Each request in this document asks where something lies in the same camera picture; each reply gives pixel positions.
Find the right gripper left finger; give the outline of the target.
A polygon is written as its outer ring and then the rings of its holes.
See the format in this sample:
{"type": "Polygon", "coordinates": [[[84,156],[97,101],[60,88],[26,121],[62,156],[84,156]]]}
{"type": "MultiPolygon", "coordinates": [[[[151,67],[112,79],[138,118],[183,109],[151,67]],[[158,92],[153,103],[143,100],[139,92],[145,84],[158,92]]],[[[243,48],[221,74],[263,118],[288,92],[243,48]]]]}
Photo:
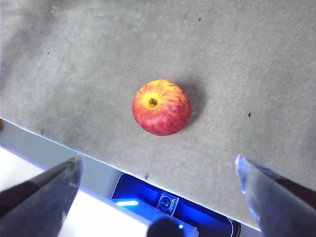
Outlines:
{"type": "Polygon", "coordinates": [[[56,237],[79,190],[83,157],[75,156],[0,193],[2,237],[56,237]]]}

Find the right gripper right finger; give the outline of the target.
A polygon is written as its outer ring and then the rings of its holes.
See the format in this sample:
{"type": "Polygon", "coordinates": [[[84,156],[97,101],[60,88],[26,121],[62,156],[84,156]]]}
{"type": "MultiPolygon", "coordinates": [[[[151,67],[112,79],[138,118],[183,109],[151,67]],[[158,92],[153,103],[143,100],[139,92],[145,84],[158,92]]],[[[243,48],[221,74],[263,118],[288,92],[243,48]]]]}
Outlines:
{"type": "Polygon", "coordinates": [[[316,192],[239,154],[235,162],[249,211],[265,237],[314,237],[316,192]]]}

